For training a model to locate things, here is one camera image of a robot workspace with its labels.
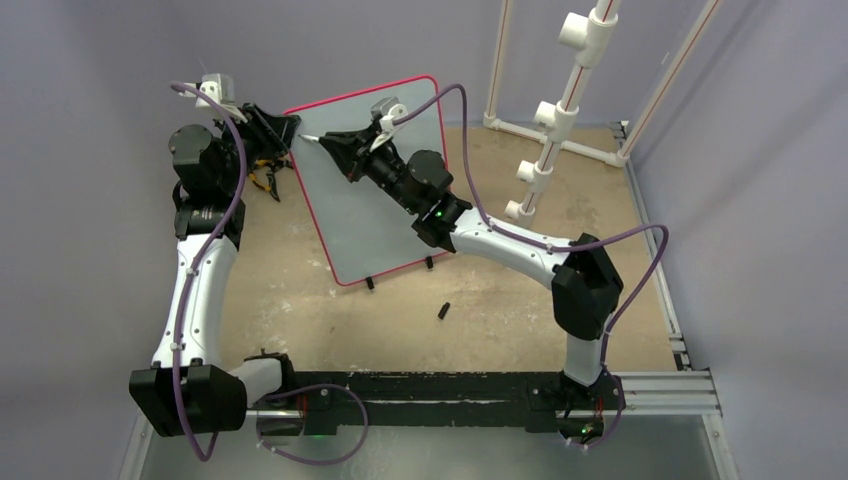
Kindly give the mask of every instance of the black small object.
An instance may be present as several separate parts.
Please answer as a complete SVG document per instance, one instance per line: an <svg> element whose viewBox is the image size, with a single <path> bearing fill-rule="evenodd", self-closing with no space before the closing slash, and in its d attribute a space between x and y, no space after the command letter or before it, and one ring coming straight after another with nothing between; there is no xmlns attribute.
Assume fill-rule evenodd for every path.
<svg viewBox="0 0 848 480"><path fill-rule="evenodd" d="M580 445L586 445L595 438L604 435L603 417L566 418L557 422L562 438L571 439Z"/></svg>
<svg viewBox="0 0 848 480"><path fill-rule="evenodd" d="M174 190L171 192L171 200L174 201L174 207L177 210L183 205L183 197L180 195L180 189L183 187L182 180L177 180L177 184L174 185Z"/></svg>
<svg viewBox="0 0 848 480"><path fill-rule="evenodd" d="M274 173L276 173L276 171L277 170L271 170L270 172L266 173L265 176L268 177L268 186L271 188L268 193L271 194L271 198L276 200L277 203L280 203L280 194L277 193L277 177L274 176Z"/></svg>
<svg viewBox="0 0 848 480"><path fill-rule="evenodd" d="M442 305L442 309L439 310L439 320L445 319L445 315L447 315L449 308L450 308L450 302L445 302L445 304Z"/></svg>
<svg viewBox="0 0 848 480"><path fill-rule="evenodd" d="M683 354L682 353L675 353L674 354L674 365L677 367L677 371L679 371L679 372L682 372L682 371L686 370L687 368L691 368L691 365L689 364L688 361L685 361L685 362L683 361Z"/></svg>

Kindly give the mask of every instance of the white mount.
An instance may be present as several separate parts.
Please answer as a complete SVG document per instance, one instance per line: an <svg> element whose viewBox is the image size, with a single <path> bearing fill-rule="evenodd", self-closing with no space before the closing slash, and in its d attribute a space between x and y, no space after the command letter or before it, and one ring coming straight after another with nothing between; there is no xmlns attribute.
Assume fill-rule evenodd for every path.
<svg viewBox="0 0 848 480"><path fill-rule="evenodd" d="M227 278L236 260L238 251L233 242L224 236L212 241L198 267L197 275L189 293L186 305L183 332L174 331L177 318L177 305L185 284L188 268L200 247L209 235L189 235L177 243L177 282L171 299L171 311L168 323L153 354L153 364L169 368L173 363L171 343L182 344L181 367L187 367L192 359L199 359L204 365L220 365L221 351L218 336L221 334L221 314L224 306L224 291Z"/></svg>
<svg viewBox="0 0 848 480"><path fill-rule="evenodd" d="M198 90L209 95L212 97L212 100L218 102L218 104L221 105L236 122L247 123L247 118L236 106L236 89L232 77L223 73L207 73L201 79ZM193 93L189 92L180 92L179 95L181 97L195 97ZM213 117L218 118L218 112L212 108L206 100L198 98L194 106L206 110L210 112Z"/></svg>
<svg viewBox="0 0 848 480"><path fill-rule="evenodd" d="M554 265L562 265L569 253L554 252L554 245L568 245L567 238L548 237L505 222L499 222L498 228L521 235L546 245L539 248L512 239L493 231L483 223L480 211L476 208L463 213L456 221L456 229L451 233L451 243L457 253L468 253L487 258L516 272L527 275L550 290L554 278ZM595 383L601 374L601 346L603 336L597 340L581 340L566 333L566 358L563 373L584 386Z"/></svg>
<svg viewBox="0 0 848 480"><path fill-rule="evenodd" d="M398 118L406 116L406 106L400 103L397 97L386 98L371 107L371 112L380 113L380 135L371 143L371 151L376 150L380 145L388 142L395 134L403 128L403 125L396 126L394 121Z"/></svg>

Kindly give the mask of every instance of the pvc pipe fitting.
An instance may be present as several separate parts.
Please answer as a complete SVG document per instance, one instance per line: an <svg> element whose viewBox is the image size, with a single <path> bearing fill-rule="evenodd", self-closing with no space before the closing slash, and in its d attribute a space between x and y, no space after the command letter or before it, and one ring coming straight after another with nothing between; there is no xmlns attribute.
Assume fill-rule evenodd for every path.
<svg viewBox="0 0 848 480"><path fill-rule="evenodd" d="M612 165L613 167L622 168L627 164L627 161L630 160L630 155L624 155L624 149L615 152L615 154L610 154L613 158L610 161L606 162L608 165Z"/></svg>
<svg viewBox="0 0 848 480"><path fill-rule="evenodd" d="M501 119L483 114L483 126L492 130L500 130Z"/></svg>
<svg viewBox="0 0 848 480"><path fill-rule="evenodd" d="M506 208L504 209L504 215L507 218L512 220L518 220L519 223L526 223L531 218L533 218L533 214L536 213L536 209L533 208L529 213L525 212L521 209L521 204L516 202L515 200L510 200L509 203L506 204Z"/></svg>
<svg viewBox="0 0 848 480"><path fill-rule="evenodd" d="M601 61L604 52L607 49L612 32L615 30L615 25L618 23L618 14L612 19L604 22L598 18L595 9L589 12L589 19L586 22L586 42L585 47L580 49L576 55L577 63L584 68L592 68Z"/></svg>
<svg viewBox="0 0 848 480"><path fill-rule="evenodd" d="M559 31L559 43L577 50L583 50L586 46L586 24L589 19L583 15L569 12Z"/></svg>
<svg viewBox="0 0 848 480"><path fill-rule="evenodd" d="M562 101L557 102L554 109L554 127L548 132L548 140L554 143L562 143L568 140L568 135L571 133L574 122L577 121L577 114L579 112L580 107L574 107L573 110L565 111L562 108Z"/></svg>
<svg viewBox="0 0 848 480"><path fill-rule="evenodd" d="M553 168L542 171L538 164L522 160L518 165L518 171L515 173L515 176L522 182L527 183L527 191L541 193L548 187L548 183L551 180L551 172L553 172Z"/></svg>
<svg viewBox="0 0 848 480"><path fill-rule="evenodd" d="M535 165L527 160L522 160L521 163L518 164L518 171L515 172L515 177L522 182L533 183L535 180L535 175L533 173L534 169Z"/></svg>
<svg viewBox="0 0 848 480"><path fill-rule="evenodd" d="M556 122L556 114L554 112L556 112L556 105L548 102L540 102L536 108L536 114L533 115L533 121L546 130L552 129Z"/></svg>

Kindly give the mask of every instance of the floor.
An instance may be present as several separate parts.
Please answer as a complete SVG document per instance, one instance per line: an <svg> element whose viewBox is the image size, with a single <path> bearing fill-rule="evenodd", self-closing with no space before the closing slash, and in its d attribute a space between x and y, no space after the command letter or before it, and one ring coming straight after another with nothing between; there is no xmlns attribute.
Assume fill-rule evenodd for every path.
<svg viewBox="0 0 848 480"><path fill-rule="evenodd" d="M458 129L447 129L453 191L470 198ZM578 130L572 140L612 151L609 130ZM500 216L524 185L521 159L534 161L537 142L486 129L469 131L475 183L488 211ZM553 321L550 292L488 260L444 255L364 283L338 286L292 171L277 174L282 203L245 190L247 220L224 303L222 355L232 368L260 348L288 352L299 370L536 371L559 370L565 334ZM639 223L626 174L560 152L532 229L604 238ZM642 237L608 247L629 294L648 266ZM451 308L444 320L437 313ZM610 339L613 371L675 370L653 282L628 309Z"/></svg>

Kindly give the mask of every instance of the white pvc pipe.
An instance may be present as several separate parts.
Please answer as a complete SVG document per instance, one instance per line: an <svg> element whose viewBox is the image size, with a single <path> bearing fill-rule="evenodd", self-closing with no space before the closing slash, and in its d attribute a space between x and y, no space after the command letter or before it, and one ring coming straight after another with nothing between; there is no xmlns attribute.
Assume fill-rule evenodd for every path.
<svg viewBox="0 0 848 480"><path fill-rule="evenodd" d="M514 2L512 0L504 0L501 5L501 17L498 23L500 28L498 30L497 45L495 46L495 60L494 66L492 67L492 78L489 82L489 100L486 104L486 111L483 113L483 125L486 128L506 132L519 137L525 137L544 144L547 141L545 134L519 125L504 122L497 118L498 98L500 97L501 77L503 75L504 66L506 65L506 45L509 43L513 4ZM563 142L561 148L578 155L600 160L609 165L616 165L615 152L605 152L603 150L587 147L586 145L581 145L572 141Z"/></svg>
<svg viewBox="0 0 848 480"><path fill-rule="evenodd" d="M692 25L692 29L689 30L689 33L686 35L686 39L680 45L680 49L677 50L677 53L674 55L674 59L672 59L671 63L666 69L665 73L662 76L657 88L651 94L650 99L648 100L648 104L645 107L645 110L639 114L636 121L633 122L633 125L630 128L630 135L628 135L627 140L624 142L624 145L621 146L621 149L616 154L617 162L621 165L624 165L625 162L630 158L630 153L633 151L633 146L636 141L639 139L639 136L642 135L642 132L645 128L645 125L650 121L651 116L654 114L657 106L662 102L665 94L668 92L669 87L674 82L677 77L680 68L686 63L686 59L689 58L689 54L694 49L695 45L697 45L698 41L701 39L703 32L707 28L707 24L715 18L715 12L718 10L719 5L722 0L707 0L704 3L704 8L701 10L701 13L698 15L698 19L695 21L695 24Z"/></svg>
<svg viewBox="0 0 848 480"><path fill-rule="evenodd" d="M503 5L501 6L498 43L495 46L495 64L492 67L492 79L489 82L489 101L486 103L486 111L483 113L483 123L490 123L497 117L498 97L500 96L501 89L501 75L504 70L506 45L509 42L509 26L511 23L512 0L504 0Z"/></svg>
<svg viewBox="0 0 848 480"><path fill-rule="evenodd" d="M556 140L552 141L550 138L546 140L545 146L542 148L542 153L539 156L539 160L536 161L536 168L546 175L550 175L553 170L553 164L556 160L560 144L566 141L571 133L574 119L579 111L579 104L583 97L583 92L586 89L586 85L589 83L589 77L591 76L593 67L600 60L606 50L606 46L609 41L609 34L612 33L612 29L617 22L616 14L620 6L621 0L598 0L593 13L590 14L591 18L588 21L588 27L601 28L595 27L596 25L608 25L609 27L605 30L606 35L603 41L589 44L591 48L587 47L587 44L585 43L578 47L574 67L571 69L571 74L569 75L565 90L563 90L562 98L556 106L558 112L561 108L562 111L566 112L567 116L556 116L556 122L563 122L555 123L555 127L550 131L551 133L549 136L553 136ZM566 25L569 24L569 19L566 19ZM589 33L597 32L597 30L585 30L587 27L583 28L583 31L587 31ZM569 36L568 38L570 40L579 37ZM587 36L586 38L587 39L585 41L588 43L592 41L594 37ZM507 205L507 215L514 218L518 225L523 227L528 226L530 221L533 219L533 216L536 214L536 204L542 197L544 189L544 185L541 188L533 188L533 185L531 185L528 188L527 193L524 195L524 199L521 201L519 208L516 208L515 202L510 202Z"/></svg>

